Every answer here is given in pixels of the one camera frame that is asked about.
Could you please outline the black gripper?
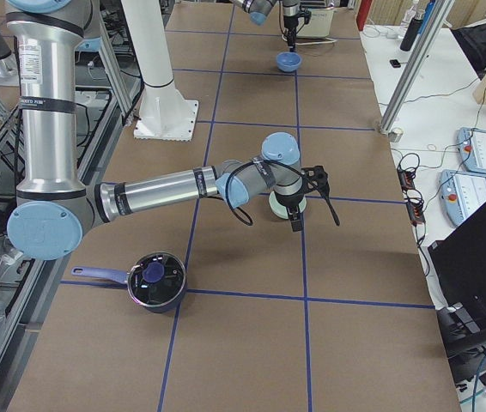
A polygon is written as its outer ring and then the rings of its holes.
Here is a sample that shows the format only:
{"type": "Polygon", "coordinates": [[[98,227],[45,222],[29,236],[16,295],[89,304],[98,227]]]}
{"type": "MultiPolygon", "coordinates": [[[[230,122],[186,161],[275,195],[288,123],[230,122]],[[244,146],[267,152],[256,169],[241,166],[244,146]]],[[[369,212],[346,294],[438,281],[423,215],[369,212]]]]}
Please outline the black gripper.
{"type": "Polygon", "coordinates": [[[302,231],[302,219],[299,203],[303,198],[304,196],[301,194],[282,195],[278,192],[276,193],[277,201],[287,208],[289,222],[294,233],[302,231]]]}
{"type": "Polygon", "coordinates": [[[296,50],[296,34],[299,25],[299,13],[294,15],[283,15],[283,32],[286,34],[287,45],[290,52],[296,50]]]}

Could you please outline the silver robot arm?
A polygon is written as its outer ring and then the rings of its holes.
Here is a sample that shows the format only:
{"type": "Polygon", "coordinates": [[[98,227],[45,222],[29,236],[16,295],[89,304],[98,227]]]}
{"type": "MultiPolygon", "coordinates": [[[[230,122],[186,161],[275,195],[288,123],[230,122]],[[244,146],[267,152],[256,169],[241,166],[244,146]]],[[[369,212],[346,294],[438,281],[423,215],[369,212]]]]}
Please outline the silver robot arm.
{"type": "MultiPolygon", "coordinates": [[[[247,13],[251,22],[260,26],[264,24],[277,1],[233,0],[231,3],[247,13]]],[[[300,1],[291,0],[282,0],[279,10],[282,12],[282,33],[285,37],[285,42],[289,50],[295,52],[299,22],[302,21],[304,24],[308,24],[310,13],[301,6],[300,1]]]]}
{"type": "Polygon", "coordinates": [[[147,209],[219,195],[231,208],[265,191],[302,228],[304,182],[293,136],[267,136],[258,157],[225,161],[135,183],[85,185],[76,167],[75,51],[100,32],[96,1],[8,1],[18,42],[25,139],[25,176],[7,234],[14,247],[40,260],[71,254],[93,227],[147,209]]]}

